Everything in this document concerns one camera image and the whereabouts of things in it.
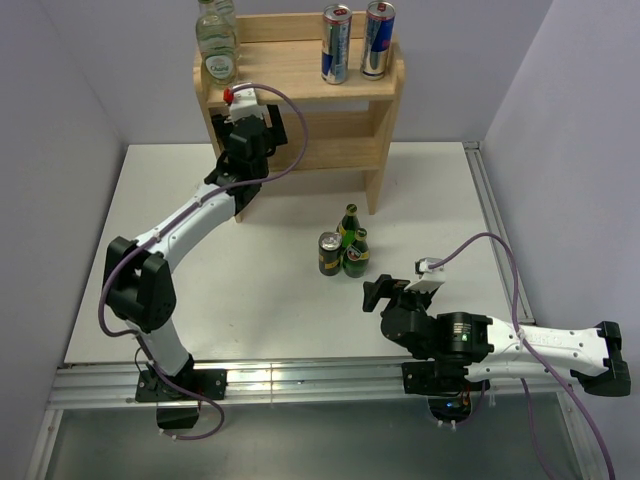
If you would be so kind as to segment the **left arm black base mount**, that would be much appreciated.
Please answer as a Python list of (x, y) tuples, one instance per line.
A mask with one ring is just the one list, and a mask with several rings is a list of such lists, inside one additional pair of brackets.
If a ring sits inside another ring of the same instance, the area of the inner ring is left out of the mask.
[[(163, 434), (178, 440), (199, 440), (222, 429), (226, 417), (219, 401), (225, 398), (226, 387), (225, 369), (195, 369), (178, 381), (148, 368), (139, 373), (134, 401), (156, 405), (156, 424)], [(187, 434), (186, 430), (196, 426), (204, 406), (218, 412), (218, 423), (209, 432)]]

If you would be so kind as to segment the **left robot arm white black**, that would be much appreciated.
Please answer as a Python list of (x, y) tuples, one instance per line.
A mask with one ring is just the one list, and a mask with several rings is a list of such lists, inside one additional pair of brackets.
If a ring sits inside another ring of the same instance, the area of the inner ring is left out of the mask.
[(241, 213), (269, 174), (268, 159), (288, 142), (280, 111), (267, 105), (235, 121), (213, 116), (224, 148), (195, 196), (155, 229), (134, 240), (117, 237), (107, 247), (101, 306), (127, 325), (161, 370), (159, 388), (183, 399), (196, 387), (194, 360), (172, 321), (172, 274), (211, 231)]

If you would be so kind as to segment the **black yellow can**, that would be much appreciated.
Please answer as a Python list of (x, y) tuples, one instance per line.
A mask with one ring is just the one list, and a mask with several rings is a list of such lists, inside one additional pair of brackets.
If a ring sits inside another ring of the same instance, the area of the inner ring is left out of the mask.
[(337, 275), (342, 262), (342, 235), (339, 232), (323, 232), (318, 240), (319, 271), (325, 276)]

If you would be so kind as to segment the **silver blue energy drink can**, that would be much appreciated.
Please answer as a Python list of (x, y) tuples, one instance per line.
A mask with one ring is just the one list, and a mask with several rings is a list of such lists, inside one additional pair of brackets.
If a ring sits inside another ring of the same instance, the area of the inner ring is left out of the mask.
[(395, 7), (387, 1), (367, 6), (360, 72), (368, 80), (381, 79), (386, 72), (395, 17)]

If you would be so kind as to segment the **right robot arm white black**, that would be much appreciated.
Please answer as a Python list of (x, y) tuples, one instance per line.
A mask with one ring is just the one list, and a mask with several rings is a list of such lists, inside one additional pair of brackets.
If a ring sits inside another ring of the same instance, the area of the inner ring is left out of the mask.
[(496, 317), (467, 312), (432, 316), (435, 289), (387, 274), (363, 285), (363, 309), (380, 300), (380, 329), (411, 355), (402, 364), (408, 394), (446, 396), (479, 391), (502, 379), (559, 377), (594, 396), (625, 397), (631, 377), (615, 322), (582, 330), (514, 326)]

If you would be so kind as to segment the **green glass bottle front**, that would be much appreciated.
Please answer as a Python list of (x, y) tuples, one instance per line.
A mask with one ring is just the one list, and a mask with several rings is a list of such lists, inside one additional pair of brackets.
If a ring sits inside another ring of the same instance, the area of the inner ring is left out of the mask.
[(343, 255), (343, 270), (351, 278), (362, 277), (368, 268), (370, 249), (367, 243), (368, 232), (364, 228), (355, 231), (354, 240), (346, 248)]

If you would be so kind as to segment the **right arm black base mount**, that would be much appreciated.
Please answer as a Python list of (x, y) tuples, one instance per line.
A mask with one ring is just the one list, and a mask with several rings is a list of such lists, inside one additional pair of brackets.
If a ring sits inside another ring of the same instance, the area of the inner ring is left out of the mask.
[(471, 419), (490, 388), (488, 380), (468, 380), (468, 368), (456, 363), (404, 362), (401, 372), (404, 392), (426, 397), (436, 424), (451, 428)]

